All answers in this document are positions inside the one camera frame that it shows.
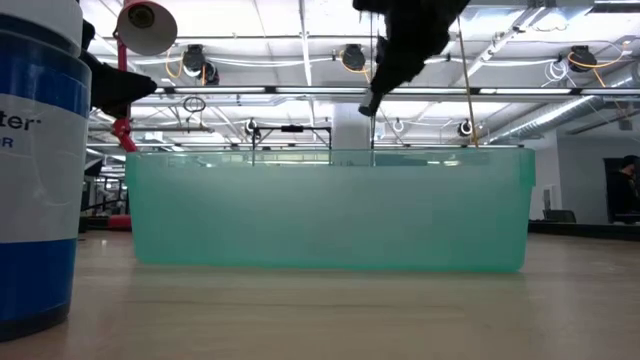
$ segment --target wall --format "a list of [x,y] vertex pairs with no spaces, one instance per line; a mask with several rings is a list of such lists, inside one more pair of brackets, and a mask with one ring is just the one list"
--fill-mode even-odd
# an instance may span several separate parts
[[536,151],[536,186],[531,193],[529,218],[544,218],[544,189],[552,189],[551,208],[562,209],[560,165],[556,132],[549,131],[542,140],[524,141],[526,147]]
[[562,204],[578,223],[607,223],[603,159],[630,154],[640,154],[640,143],[630,138],[558,138]]

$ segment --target person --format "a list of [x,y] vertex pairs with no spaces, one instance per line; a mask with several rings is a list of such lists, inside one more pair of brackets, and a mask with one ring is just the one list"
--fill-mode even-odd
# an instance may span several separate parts
[[619,171],[611,174],[609,196],[615,214],[640,214],[640,196],[636,186],[636,163],[640,157],[625,156]]

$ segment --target ceiling light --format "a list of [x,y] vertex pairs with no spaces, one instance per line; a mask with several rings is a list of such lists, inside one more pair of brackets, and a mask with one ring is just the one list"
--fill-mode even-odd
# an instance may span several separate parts
[[265,92],[263,87],[177,87],[174,89],[178,94],[260,94]]
[[640,89],[584,89],[583,95],[640,95]]
[[465,120],[458,125],[458,135],[461,137],[471,136],[473,133],[473,127],[471,126],[471,122],[469,120]]
[[573,89],[480,89],[480,95],[569,95]]
[[98,144],[87,144],[87,147],[118,147],[120,144],[115,143],[98,143]]
[[278,87],[279,94],[364,94],[365,88],[350,87]]
[[416,95],[433,95],[433,94],[466,94],[467,90],[463,88],[414,88],[403,87],[397,88],[390,92],[392,95],[400,94],[416,94]]
[[95,151],[93,149],[87,149],[87,154],[96,155],[96,156],[104,156],[103,153],[101,153],[99,151]]
[[404,131],[404,123],[402,121],[400,121],[400,119],[396,119],[395,124],[393,124],[393,130],[395,130],[397,132],[403,132]]

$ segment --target ceiling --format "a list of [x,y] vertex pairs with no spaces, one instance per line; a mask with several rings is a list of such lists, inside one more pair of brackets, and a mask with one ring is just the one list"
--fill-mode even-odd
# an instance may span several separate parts
[[[173,78],[166,67],[175,74],[179,72],[177,59],[188,44],[203,44],[209,58],[220,73],[222,86],[367,86],[364,74],[345,70],[342,63],[333,61],[346,44],[357,43],[367,56],[373,38],[384,34],[384,21],[378,16],[360,14],[351,7],[349,0],[304,0],[304,16],[301,19],[298,0],[160,0],[158,3],[171,11],[179,28],[179,38],[171,54],[156,57],[141,57],[130,53],[130,71],[152,77],[159,86],[194,86],[198,81],[184,73]],[[112,33],[116,15],[122,8],[121,0],[81,0],[84,17],[97,30],[90,51],[99,59],[115,66],[115,41]],[[526,11],[527,1],[473,1],[461,17],[462,39],[465,56],[471,65],[478,56],[513,27],[514,22]],[[515,34],[505,44],[485,57],[485,63],[470,74],[470,85],[476,87],[520,87],[539,88],[565,87],[562,81],[549,80],[549,67],[558,55],[567,55],[573,45],[588,45],[601,62],[618,60],[600,70],[605,78],[608,74],[634,61],[638,55],[640,41],[640,16],[636,13],[593,14],[588,13],[588,1],[568,1],[582,6],[559,7],[545,10],[525,32]],[[302,25],[307,30],[305,45],[301,35]],[[460,28],[450,28],[453,39],[446,53],[452,58],[462,56]],[[305,72],[304,52],[308,46],[310,69]],[[265,62],[280,62],[282,66],[266,67]],[[577,74],[569,72],[577,86],[596,87],[592,72]],[[438,62],[429,64],[424,71],[407,86],[450,87],[462,86],[463,67],[460,62]],[[191,115],[182,108],[181,98],[175,98],[176,108],[172,112],[166,106],[143,106],[134,104],[132,117],[134,127],[158,127],[157,131],[134,134],[136,141],[153,139],[167,143],[223,143],[242,142],[243,128],[248,119],[259,124],[330,124],[340,117],[336,102],[359,99],[335,98],[284,98],[270,95],[244,96],[238,106],[236,96],[209,95],[207,101],[217,104],[208,106],[200,113]],[[378,116],[380,141],[389,143],[415,142],[452,143],[460,141],[456,127],[469,118],[466,102],[445,101],[385,101],[382,114]],[[474,102],[475,120],[487,131],[506,126],[524,114],[544,105],[531,99],[513,98],[509,101]],[[603,110],[594,119],[615,115],[613,110]],[[392,124],[402,122],[403,129],[394,134]],[[113,122],[107,116],[94,113],[91,128],[108,129]],[[199,131],[200,124],[209,131]],[[189,127],[194,131],[175,132],[177,127]],[[162,127],[173,128],[173,132],[162,131]],[[615,128],[609,129],[615,136]],[[269,141],[277,143],[313,143],[322,146],[313,134],[274,134]],[[91,131],[89,143],[116,143],[107,131]]]

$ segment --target fluorescent light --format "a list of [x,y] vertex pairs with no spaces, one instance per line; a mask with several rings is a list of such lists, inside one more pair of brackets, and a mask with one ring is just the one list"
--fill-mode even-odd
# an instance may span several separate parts
[[584,89],[583,95],[640,95],[640,89]]
[[162,80],[162,82],[168,82],[172,86],[176,86],[176,83],[174,83],[173,80],[171,80],[169,78],[162,78],[161,80]]
[[112,123],[112,124],[113,124],[114,122],[116,122],[116,120],[115,120],[114,118],[112,118],[111,116],[107,116],[107,115],[105,115],[105,114],[103,114],[103,113],[97,113],[97,114],[96,114],[96,115],[94,115],[94,116],[96,116],[96,117],[98,117],[98,118],[100,118],[100,119],[102,119],[102,120],[104,120],[104,121],[110,122],[110,123]]
[[437,95],[437,94],[466,94],[467,90],[462,88],[412,88],[412,87],[401,87],[391,91],[390,94],[393,95],[401,95],[401,94],[416,94],[416,95]]
[[640,4],[637,0],[596,0],[596,4]]
[[277,93],[295,94],[364,94],[365,88],[354,87],[278,87]]
[[103,153],[101,153],[99,151],[95,151],[93,149],[87,149],[87,154],[96,155],[96,156],[104,156]]
[[118,147],[120,144],[115,143],[98,143],[98,144],[87,144],[87,147]]
[[265,92],[263,87],[177,87],[174,89],[178,94],[239,94]]
[[481,95],[568,95],[572,89],[480,89]]

